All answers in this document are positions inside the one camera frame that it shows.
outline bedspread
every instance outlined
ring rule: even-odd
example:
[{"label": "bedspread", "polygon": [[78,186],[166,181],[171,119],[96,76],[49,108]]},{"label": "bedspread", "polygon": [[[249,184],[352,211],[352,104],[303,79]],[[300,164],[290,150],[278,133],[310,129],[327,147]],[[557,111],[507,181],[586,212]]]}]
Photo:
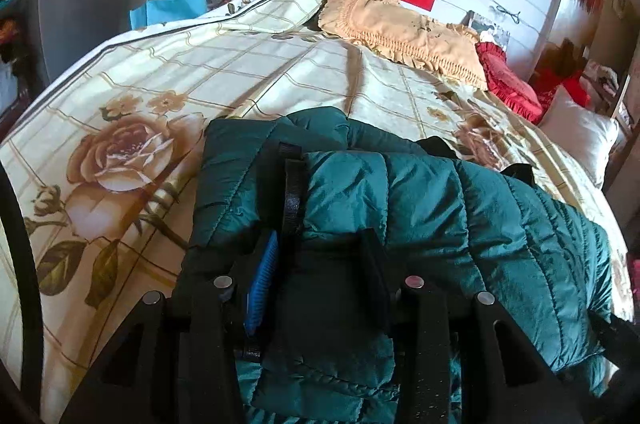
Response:
[{"label": "bedspread", "polygon": [[[47,90],[0,147],[38,272],[42,417],[58,421],[87,367],[148,290],[169,295],[191,232],[207,121],[323,105],[463,159],[530,163],[536,183],[606,229],[614,311],[633,312],[626,247],[582,168],[494,96],[306,28],[323,0],[264,0],[224,20],[112,39]],[[0,357],[15,380],[22,322],[0,233]]]}]

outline floral bedspread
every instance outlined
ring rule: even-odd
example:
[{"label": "floral bedspread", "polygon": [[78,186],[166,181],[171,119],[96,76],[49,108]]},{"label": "floral bedspread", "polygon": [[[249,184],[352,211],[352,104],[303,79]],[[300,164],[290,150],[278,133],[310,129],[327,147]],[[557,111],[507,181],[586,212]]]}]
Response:
[{"label": "floral bedspread", "polygon": [[[223,21],[137,32],[63,75],[0,147],[33,247],[45,323],[42,415],[59,420],[148,290],[170,295],[191,232],[207,121],[331,105],[464,159],[531,163],[536,182],[601,224],[614,308],[633,310],[626,248],[582,168],[495,97],[303,27],[322,0],[268,0]],[[20,307],[0,232],[0,357],[18,380]]]}]

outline teal puffer jacket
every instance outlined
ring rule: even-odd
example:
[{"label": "teal puffer jacket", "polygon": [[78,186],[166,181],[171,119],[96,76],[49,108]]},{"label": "teal puffer jacket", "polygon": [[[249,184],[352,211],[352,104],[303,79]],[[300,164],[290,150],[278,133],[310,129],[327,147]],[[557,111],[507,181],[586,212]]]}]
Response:
[{"label": "teal puffer jacket", "polygon": [[174,295],[227,272],[253,249],[260,225],[278,226],[279,142],[302,147],[310,181],[273,340],[262,365],[238,362],[249,422],[393,422],[393,344],[366,315],[350,244],[366,228],[447,291],[494,293],[554,371],[602,380],[588,311],[610,313],[604,229],[539,188],[429,156],[334,108],[210,123]]}]

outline white pillow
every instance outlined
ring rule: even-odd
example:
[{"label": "white pillow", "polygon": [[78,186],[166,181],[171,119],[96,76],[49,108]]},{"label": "white pillow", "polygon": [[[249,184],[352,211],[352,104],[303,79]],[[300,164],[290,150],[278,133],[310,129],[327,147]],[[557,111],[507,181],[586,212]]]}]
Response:
[{"label": "white pillow", "polygon": [[609,152],[618,137],[615,120],[576,104],[564,86],[558,86],[538,127],[582,165],[597,188],[602,187]]}]

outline metal bolt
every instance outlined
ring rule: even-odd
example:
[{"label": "metal bolt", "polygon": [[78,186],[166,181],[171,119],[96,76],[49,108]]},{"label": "metal bolt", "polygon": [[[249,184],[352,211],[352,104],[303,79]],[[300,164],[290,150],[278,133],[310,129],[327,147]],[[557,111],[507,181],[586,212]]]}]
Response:
[{"label": "metal bolt", "polygon": [[478,301],[482,305],[493,305],[495,303],[495,296],[491,292],[481,292],[478,294]]},{"label": "metal bolt", "polygon": [[231,276],[218,276],[213,280],[213,286],[218,289],[228,289],[234,280]]},{"label": "metal bolt", "polygon": [[149,290],[149,292],[142,296],[142,302],[145,305],[155,305],[160,299],[162,299],[162,295],[157,290]]},{"label": "metal bolt", "polygon": [[404,279],[404,284],[412,289],[421,289],[424,287],[424,279],[420,276],[407,276]]}]

